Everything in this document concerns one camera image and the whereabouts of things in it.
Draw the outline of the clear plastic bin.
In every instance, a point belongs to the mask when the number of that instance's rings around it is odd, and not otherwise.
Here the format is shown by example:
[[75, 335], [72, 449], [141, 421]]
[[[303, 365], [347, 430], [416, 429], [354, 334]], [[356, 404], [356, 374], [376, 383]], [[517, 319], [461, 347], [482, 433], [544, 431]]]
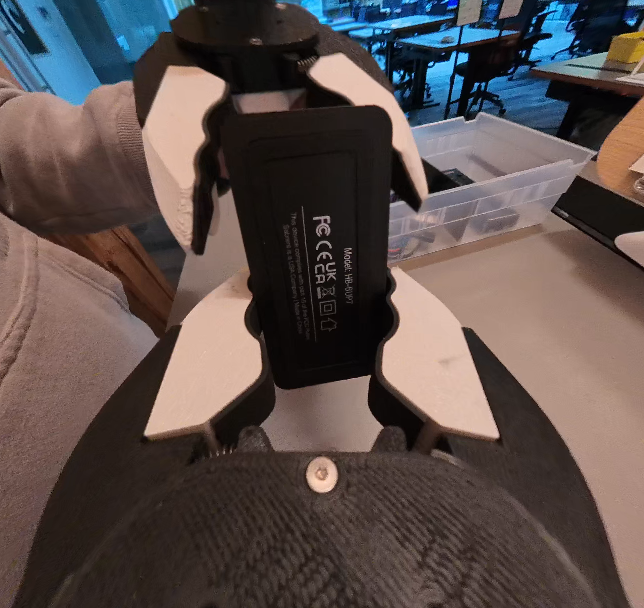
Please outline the clear plastic bin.
[[412, 128], [422, 159], [474, 181], [390, 205], [388, 265], [542, 224], [594, 150], [481, 113]]

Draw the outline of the black office chair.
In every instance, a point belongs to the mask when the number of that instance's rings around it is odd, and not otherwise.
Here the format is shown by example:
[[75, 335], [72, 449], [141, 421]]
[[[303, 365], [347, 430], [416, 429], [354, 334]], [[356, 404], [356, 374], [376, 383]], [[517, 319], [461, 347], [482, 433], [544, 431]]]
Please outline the black office chair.
[[468, 60], [455, 68], [455, 73], [463, 79], [461, 95], [457, 101], [457, 116], [470, 118], [476, 105], [477, 113], [481, 113], [485, 102], [496, 106], [499, 115], [505, 115], [502, 99], [488, 88], [492, 80], [507, 75], [513, 57], [513, 48], [507, 43], [479, 45], [469, 50]]
[[608, 51], [615, 36], [636, 31], [643, 23], [643, 0], [580, 0], [566, 31], [573, 39], [561, 54], [580, 57]]

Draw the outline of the black multi-port usb hub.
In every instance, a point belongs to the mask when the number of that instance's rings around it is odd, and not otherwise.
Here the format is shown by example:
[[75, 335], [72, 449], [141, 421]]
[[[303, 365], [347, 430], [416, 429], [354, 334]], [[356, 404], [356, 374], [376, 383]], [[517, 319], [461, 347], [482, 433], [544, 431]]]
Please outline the black multi-port usb hub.
[[237, 115], [221, 130], [282, 389], [374, 370], [386, 317], [391, 130], [376, 106]]

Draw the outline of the person's grey sweatshirt torso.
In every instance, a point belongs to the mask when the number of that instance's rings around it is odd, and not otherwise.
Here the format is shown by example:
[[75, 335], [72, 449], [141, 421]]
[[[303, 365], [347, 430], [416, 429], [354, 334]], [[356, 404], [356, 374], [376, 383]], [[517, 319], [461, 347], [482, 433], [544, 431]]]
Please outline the person's grey sweatshirt torso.
[[1, 606], [80, 437], [156, 344], [122, 283], [1, 215]]

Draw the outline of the wooden beam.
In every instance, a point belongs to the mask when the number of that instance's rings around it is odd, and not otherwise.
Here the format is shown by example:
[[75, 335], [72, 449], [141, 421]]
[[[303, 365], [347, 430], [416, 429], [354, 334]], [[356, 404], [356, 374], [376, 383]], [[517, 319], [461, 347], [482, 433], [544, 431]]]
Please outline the wooden beam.
[[92, 234], [51, 234], [46, 238], [119, 279], [131, 312], [157, 338], [165, 334], [176, 289], [128, 227]]

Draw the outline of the rounded wooden board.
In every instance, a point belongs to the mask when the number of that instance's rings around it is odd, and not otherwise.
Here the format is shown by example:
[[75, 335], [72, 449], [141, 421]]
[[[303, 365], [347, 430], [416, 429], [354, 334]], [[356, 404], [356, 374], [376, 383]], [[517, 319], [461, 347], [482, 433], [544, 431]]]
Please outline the rounded wooden board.
[[643, 203], [643, 98], [608, 135], [596, 163], [603, 187]]

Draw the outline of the small black device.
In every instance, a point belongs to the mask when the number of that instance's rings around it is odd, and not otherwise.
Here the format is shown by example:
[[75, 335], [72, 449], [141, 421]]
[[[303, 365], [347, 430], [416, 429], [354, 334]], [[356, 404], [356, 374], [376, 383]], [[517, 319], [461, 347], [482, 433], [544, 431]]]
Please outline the small black device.
[[443, 171], [434, 167], [425, 159], [422, 162], [428, 193], [430, 195], [474, 184], [471, 178], [456, 168]]

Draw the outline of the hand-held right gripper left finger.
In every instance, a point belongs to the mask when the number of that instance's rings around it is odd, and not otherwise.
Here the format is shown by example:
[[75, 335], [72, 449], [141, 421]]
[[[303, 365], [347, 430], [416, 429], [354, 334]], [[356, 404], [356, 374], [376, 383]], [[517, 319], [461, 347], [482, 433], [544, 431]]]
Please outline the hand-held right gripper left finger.
[[242, 269], [208, 294], [181, 324], [144, 437], [203, 435], [238, 441], [274, 410], [267, 349]]

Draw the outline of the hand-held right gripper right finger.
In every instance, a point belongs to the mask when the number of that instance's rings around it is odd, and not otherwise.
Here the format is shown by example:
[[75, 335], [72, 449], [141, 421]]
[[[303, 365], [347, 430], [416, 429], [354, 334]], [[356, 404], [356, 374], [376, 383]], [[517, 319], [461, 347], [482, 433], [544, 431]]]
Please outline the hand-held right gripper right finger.
[[390, 283], [391, 329], [378, 346], [369, 386], [373, 416], [401, 427], [408, 441], [499, 440], [461, 323], [401, 268], [390, 270]]

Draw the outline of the yellow box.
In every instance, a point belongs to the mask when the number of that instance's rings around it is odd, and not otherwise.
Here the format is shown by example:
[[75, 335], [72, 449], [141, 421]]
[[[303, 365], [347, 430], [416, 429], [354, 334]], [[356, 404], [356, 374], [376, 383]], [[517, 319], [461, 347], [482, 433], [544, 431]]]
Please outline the yellow box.
[[643, 58], [643, 31], [623, 33], [612, 38], [607, 60], [622, 65], [639, 63]]

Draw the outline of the black flat device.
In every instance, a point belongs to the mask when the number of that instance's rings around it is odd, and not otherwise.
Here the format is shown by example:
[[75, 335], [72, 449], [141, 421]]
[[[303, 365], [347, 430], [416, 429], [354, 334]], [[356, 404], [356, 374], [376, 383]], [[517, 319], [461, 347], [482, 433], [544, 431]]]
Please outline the black flat device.
[[643, 268], [643, 204], [576, 177], [552, 212], [631, 264]]

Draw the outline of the wooden top table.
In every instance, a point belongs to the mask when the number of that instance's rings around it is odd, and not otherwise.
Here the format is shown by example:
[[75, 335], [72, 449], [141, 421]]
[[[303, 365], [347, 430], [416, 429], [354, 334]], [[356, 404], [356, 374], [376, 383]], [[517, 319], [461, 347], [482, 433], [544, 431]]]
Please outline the wooden top table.
[[[473, 64], [482, 58], [483, 49], [495, 49], [514, 45], [520, 37], [519, 31], [479, 29], [471, 26], [456, 26], [445, 31], [421, 34], [397, 41], [402, 53], [407, 54], [414, 61], [414, 76], [412, 91], [406, 110], [421, 110], [424, 108], [424, 86], [429, 62], [443, 54], [448, 59], [455, 56], [453, 71], [449, 79], [449, 91], [444, 118], [448, 118], [451, 105], [457, 105], [457, 116], [464, 116], [470, 101], [470, 94], [475, 87], [475, 71]], [[456, 67], [460, 54], [468, 55], [461, 94], [454, 101], [453, 84], [455, 81]]]
[[607, 60], [607, 52], [538, 65], [531, 75], [548, 81], [545, 96], [568, 104], [556, 136], [569, 140], [588, 109], [623, 117], [643, 97], [643, 86], [622, 81], [635, 64]]

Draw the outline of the person's left forearm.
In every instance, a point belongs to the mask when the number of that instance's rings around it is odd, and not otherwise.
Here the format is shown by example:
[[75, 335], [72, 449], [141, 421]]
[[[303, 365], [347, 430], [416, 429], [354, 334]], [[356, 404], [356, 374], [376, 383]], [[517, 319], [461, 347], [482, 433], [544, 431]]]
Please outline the person's left forearm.
[[38, 235], [97, 233], [160, 213], [131, 81], [81, 105], [1, 80], [1, 222]]

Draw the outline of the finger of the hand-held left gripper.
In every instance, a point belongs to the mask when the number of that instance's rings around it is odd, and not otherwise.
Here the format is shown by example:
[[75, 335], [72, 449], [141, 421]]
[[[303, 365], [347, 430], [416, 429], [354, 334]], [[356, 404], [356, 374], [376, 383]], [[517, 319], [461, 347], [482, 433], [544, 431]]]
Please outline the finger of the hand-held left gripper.
[[224, 108], [229, 87], [192, 66], [169, 66], [142, 128], [158, 209], [186, 251], [203, 255], [218, 215], [218, 143], [208, 120]]
[[429, 195], [428, 183], [414, 135], [395, 97], [344, 54], [318, 58], [307, 76], [318, 89], [341, 97], [350, 106], [376, 106], [387, 113], [396, 159], [391, 188], [411, 209], [418, 211]]

